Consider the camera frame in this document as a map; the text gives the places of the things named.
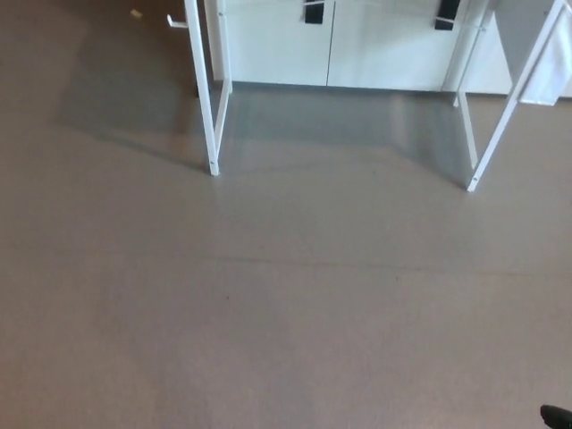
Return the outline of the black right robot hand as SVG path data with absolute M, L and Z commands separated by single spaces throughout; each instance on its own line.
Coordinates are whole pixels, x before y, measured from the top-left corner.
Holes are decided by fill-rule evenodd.
M 554 405 L 544 404 L 540 407 L 540 415 L 544 424 L 550 429 L 571 429 L 572 411 Z

